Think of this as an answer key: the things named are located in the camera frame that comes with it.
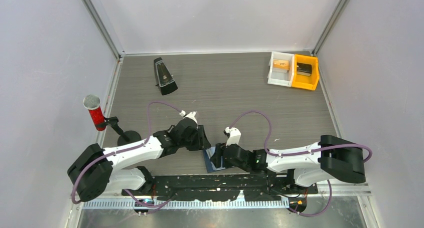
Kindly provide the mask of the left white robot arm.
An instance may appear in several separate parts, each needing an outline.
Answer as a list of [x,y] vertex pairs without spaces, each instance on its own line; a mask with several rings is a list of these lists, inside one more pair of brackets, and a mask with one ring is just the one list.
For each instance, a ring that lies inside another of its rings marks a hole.
[[119,190],[148,195],[154,187],[149,171],[131,166],[175,154],[180,148],[201,151],[210,147],[204,126],[192,118],[183,118],[167,130],[126,145],[101,148],[98,143],[91,144],[68,168],[72,201],[88,202],[104,192]]

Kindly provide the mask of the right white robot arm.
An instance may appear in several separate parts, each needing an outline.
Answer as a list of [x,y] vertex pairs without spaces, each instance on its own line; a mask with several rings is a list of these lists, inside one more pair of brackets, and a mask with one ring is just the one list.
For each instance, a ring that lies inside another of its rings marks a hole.
[[332,135],[322,135],[310,145],[266,152],[248,151],[239,145],[216,144],[203,152],[206,169],[214,172],[237,167],[251,174],[276,174],[287,171],[285,186],[299,193],[314,183],[337,179],[361,184],[366,181],[363,151],[369,148]]

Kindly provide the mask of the blue leather card holder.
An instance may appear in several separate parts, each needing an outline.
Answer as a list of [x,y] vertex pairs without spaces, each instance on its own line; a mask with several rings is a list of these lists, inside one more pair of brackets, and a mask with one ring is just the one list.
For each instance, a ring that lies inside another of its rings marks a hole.
[[204,157],[204,161],[205,161],[205,167],[208,173],[213,173],[213,172],[217,172],[217,171],[222,171],[225,170],[226,168],[224,166],[220,166],[220,167],[216,167],[213,163],[212,163],[212,155],[215,153],[215,149],[216,147],[213,146],[209,149],[203,150],[203,157]]

